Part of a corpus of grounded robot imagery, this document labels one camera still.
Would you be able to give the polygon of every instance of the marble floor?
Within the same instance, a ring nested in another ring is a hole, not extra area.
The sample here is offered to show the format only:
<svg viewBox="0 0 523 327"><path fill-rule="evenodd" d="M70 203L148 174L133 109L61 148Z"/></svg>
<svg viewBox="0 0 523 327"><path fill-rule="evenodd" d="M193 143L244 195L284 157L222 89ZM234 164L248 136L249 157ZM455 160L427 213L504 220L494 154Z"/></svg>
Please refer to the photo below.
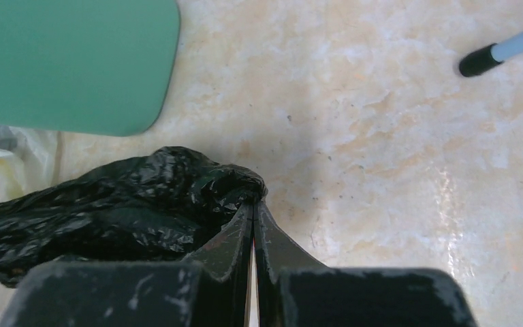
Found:
<svg viewBox="0 0 523 327"><path fill-rule="evenodd" d="M480 326L523 326L523 55L455 70L523 30L522 2L179 6L159 120L130 138L63 134L60 181L188 146L262 175L280 226L322 262L439 268Z"/></svg>

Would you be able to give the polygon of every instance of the crumpled black bag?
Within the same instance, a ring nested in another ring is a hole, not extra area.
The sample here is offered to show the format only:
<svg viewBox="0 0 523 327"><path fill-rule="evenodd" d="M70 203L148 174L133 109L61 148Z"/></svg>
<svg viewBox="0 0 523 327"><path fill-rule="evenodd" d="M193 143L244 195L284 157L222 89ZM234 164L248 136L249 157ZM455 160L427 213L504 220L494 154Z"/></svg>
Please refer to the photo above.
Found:
<svg viewBox="0 0 523 327"><path fill-rule="evenodd" d="M51 260L181 259L266 193L251 170L180 146L109 163L0 203L0 282Z"/></svg>

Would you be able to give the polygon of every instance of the black rubber cap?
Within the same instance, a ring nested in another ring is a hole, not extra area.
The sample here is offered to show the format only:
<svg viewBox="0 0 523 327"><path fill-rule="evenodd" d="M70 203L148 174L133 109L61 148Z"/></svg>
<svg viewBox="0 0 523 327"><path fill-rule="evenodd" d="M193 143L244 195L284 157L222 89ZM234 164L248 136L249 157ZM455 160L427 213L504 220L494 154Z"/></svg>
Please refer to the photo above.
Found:
<svg viewBox="0 0 523 327"><path fill-rule="evenodd" d="M484 72L504 63L504 61L498 62L492 58L492 52L490 50L495 45L496 43L490 44L465 56L458 66L462 76L472 77L482 75Z"/></svg>

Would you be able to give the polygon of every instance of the translucent plastic bag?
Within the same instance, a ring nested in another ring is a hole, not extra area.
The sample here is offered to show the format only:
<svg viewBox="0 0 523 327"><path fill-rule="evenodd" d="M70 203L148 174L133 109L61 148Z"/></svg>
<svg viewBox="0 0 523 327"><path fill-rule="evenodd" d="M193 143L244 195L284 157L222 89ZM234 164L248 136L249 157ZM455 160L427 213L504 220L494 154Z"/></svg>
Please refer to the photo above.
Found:
<svg viewBox="0 0 523 327"><path fill-rule="evenodd" d="M51 186L56 131L0 126L0 202Z"/></svg>

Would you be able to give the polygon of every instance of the green container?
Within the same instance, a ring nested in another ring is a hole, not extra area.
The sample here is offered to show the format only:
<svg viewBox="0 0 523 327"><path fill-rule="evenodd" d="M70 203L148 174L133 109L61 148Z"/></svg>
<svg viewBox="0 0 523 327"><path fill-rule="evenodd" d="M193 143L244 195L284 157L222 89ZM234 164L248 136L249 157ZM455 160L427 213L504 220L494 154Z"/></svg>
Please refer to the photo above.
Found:
<svg viewBox="0 0 523 327"><path fill-rule="evenodd" d="M0 0L0 125L128 136L159 116L174 0Z"/></svg>

